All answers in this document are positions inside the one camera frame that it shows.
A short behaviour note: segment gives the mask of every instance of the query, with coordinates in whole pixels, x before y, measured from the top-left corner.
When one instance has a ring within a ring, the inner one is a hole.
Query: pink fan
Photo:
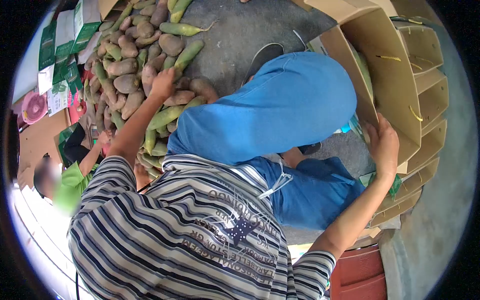
[[[22,103],[22,118],[25,123],[32,125],[47,113],[47,97],[38,92],[29,92]]]

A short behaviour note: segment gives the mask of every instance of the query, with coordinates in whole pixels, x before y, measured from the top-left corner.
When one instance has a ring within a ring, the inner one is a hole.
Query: blue shorts
[[[280,165],[261,155],[326,139],[350,120],[356,106],[353,84],[335,60],[289,53],[267,62],[234,94],[185,110],[168,149],[250,164],[272,187]],[[305,159],[284,172],[293,180],[270,196],[282,225],[325,229],[364,190],[337,157]]]

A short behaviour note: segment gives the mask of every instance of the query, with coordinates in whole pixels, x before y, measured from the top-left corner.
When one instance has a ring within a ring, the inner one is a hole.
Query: striped shirt
[[[103,160],[72,218],[69,245],[98,299],[318,299],[335,266],[313,251],[291,263],[266,181],[249,165],[171,155],[136,192],[126,160]]]

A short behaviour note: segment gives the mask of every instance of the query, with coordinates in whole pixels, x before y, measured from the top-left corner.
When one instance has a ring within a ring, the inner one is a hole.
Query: pile of vegetables
[[[177,129],[178,117],[189,107],[214,103],[218,96],[209,82],[183,77],[183,71],[203,48],[201,40],[185,44],[179,36],[201,29],[179,23],[192,0],[143,0],[129,3],[117,21],[101,24],[97,47],[84,68],[94,77],[84,83],[84,98],[98,104],[96,126],[121,130],[125,121],[150,94],[154,78],[175,67],[176,90],[152,118],[137,160],[151,179],[161,174],[168,136]]]

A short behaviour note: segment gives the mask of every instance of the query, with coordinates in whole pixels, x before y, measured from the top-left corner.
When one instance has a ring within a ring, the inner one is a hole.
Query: hand
[[[105,145],[106,143],[108,143],[110,141],[112,136],[113,136],[113,134],[112,134],[111,130],[108,130],[108,129],[104,130],[104,131],[102,131],[102,133],[98,137],[98,142],[100,142],[102,145]]]
[[[173,80],[175,79],[175,68],[169,68],[158,73],[153,80],[152,90],[150,96],[154,98],[161,98],[165,101],[173,94],[174,86]]]
[[[377,165],[377,178],[391,180],[395,179],[398,164],[398,148],[400,146],[398,136],[392,125],[381,113],[377,113],[379,130],[371,124],[367,124],[367,132],[370,137],[370,155]]]

